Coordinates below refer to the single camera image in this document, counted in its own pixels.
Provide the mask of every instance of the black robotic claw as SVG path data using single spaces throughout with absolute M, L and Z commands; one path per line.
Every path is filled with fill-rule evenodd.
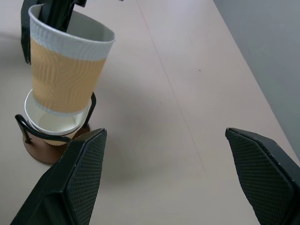
M 24 57 L 30 63 L 30 18 L 28 9 L 36 4 L 43 4 L 39 20 L 58 30 L 66 32 L 74 5 L 85 7 L 87 0 L 24 0 L 21 9 L 21 44 Z

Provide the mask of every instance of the black metal cup holder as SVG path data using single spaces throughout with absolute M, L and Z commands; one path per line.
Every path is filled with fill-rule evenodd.
M 91 96 L 91 100 L 92 100 L 92 103 L 91 103 L 91 106 L 90 106 L 90 109 L 89 109 L 89 112 L 88 112 L 88 115 L 85 119 L 85 122 L 83 124 L 83 128 L 87 128 L 88 127 L 88 123 L 89 123 L 89 120 L 90 120 L 90 117 L 92 116 L 93 114 L 93 111 L 95 109 L 95 106 L 96 106 L 96 96 L 94 93 L 92 93 L 92 96 Z M 32 135 L 38 137 L 38 138 L 42 138 L 42 139 L 46 139 L 46 140 L 51 140 L 51 141 L 59 141 L 59 142 L 65 142 L 65 143 L 70 143 L 72 141 L 71 138 L 69 137 L 66 137 L 66 136 L 59 136 L 59 135 L 48 135 L 48 134 L 44 134 L 42 132 L 39 132 L 38 130 L 34 129 L 27 121 L 26 119 L 20 115 L 20 114 L 17 114 L 15 116 L 15 119 L 17 120 L 17 123 L 22 131 L 22 134 L 24 135 L 25 137 L 25 143 L 27 144 L 30 144 L 31 143 L 31 139 L 28 135 L 28 133 L 31 133 Z

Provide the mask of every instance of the white cup rim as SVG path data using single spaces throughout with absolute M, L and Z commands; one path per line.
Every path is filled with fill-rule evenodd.
M 29 119 L 29 124 L 30 124 L 31 126 L 33 126 L 33 128 L 36 129 L 37 131 L 39 131 L 39 132 L 41 132 L 41 133 L 43 133 L 43 134 L 46 134 L 46 135 L 51 135 L 51 134 L 49 134 L 49 133 L 44 133 L 42 130 L 39 130 L 40 127 L 36 127 L 36 126 L 35 126 L 35 123 L 34 123 L 32 120 L 30 120 L 30 119 Z M 84 121 L 83 121 L 82 123 L 80 123 L 80 125 L 79 125 L 75 130 L 73 130 L 72 132 L 67 133 L 67 134 L 63 134 L 63 135 L 59 135 L 59 136 L 67 136 L 67 135 L 70 135 L 70 134 L 72 134 L 72 133 L 74 133 L 74 132 L 77 133 L 77 131 L 80 130 L 80 128 L 82 128 L 83 124 L 84 124 Z
M 52 32 L 56 33 L 56 34 L 59 35 L 59 36 L 69 37 L 69 38 L 72 38 L 72 39 L 74 39 L 74 40 L 78 40 L 78 41 L 82 41 L 82 42 L 88 42 L 88 43 L 95 43 L 95 44 L 96 44 L 96 43 L 104 43 L 104 44 L 108 44 L 108 43 L 113 43 L 113 42 L 116 40 L 116 37 L 114 37 L 114 39 L 113 39 L 113 40 L 110 40 L 110 41 L 96 41 L 96 40 L 90 40 L 90 39 L 86 39 L 86 38 L 83 38 L 83 37 L 78 37 L 78 36 L 75 36 L 75 35 L 68 34 L 68 33 L 66 33 L 66 32 L 57 30 L 57 29 L 55 29 L 55 28 L 53 28 L 53 27 L 51 27 L 51 26 L 49 26 L 49 25 L 47 25 L 47 24 L 41 22 L 41 21 L 40 21 L 39 19 L 37 19 L 37 18 L 34 16 L 34 14 L 32 13 L 31 10 L 32 10 L 33 8 L 35 8 L 35 7 L 40 7 L 40 6 L 42 6 L 42 5 L 43 5 L 43 4 L 33 5 L 33 6 L 31 6 L 31 7 L 29 8 L 28 14 L 29 14 L 30 18 L 32 18 L 36 23 L 40 24 L 41 26 L 45 27 L 45 28 L 48 29 L 48 30 L 51 30 Z M 94 20 L 94 19 L 92 19 L 92 18 L 90 18 L 90 17 L 88 17 L 88 16 L 86 16 L 86 15 L 84 15 L 84 14 L 82 14 L 82 13 L 77 12 L 77 11 L 73 11 L 73 13 L 80 14 L 80 15 L 82 15 L 82 16 L 85 16 L 85 17 L 89 18 L 90 20 L 93 20 L 93 21 L 95 21 L 95 22 L 97 22 L 97 23 L 103 25 L 106 29 L 110 30 L 110 31 L 114 34 L 114 32 L 113 32 L 111 29 L 109 29 L 108 27 L 106 27 L 104 24 L 98 22 L 97 20 Z

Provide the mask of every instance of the white table surface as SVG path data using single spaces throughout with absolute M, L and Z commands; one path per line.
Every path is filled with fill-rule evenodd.
M 48 169 L 25 150 L 31 71 L 22 0 L 0 7 L 0 224 Z M 95 89 L 92 129 L 107 128 L 91 225 L 257 225 L 226 127 L 274 139 L 297 160 L 212 0 L 88 0 L 76 10 L 117 36 Z

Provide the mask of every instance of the brown round base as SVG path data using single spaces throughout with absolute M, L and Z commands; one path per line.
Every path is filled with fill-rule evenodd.
M 87 133 L 90 131 L 89 125 L 86 128 L 81 128 L 77 131 L 74 138 Z M 23 143 L 28 151 L 28 153 L 35 158 L 37 161 L 40 161 L 45 164 L 53 165 L 60 159 L 62 154 L 64 154 L 65 150 L 67 149 L 68 144 L 64 145 L 50 145 L 46 143 L 43 139 L 35 137 L 34 135 L 28 133 L 29 137 L 31 138 L 31 143 L 27 144 L 25 142 L 25 137 L 23 136 Z

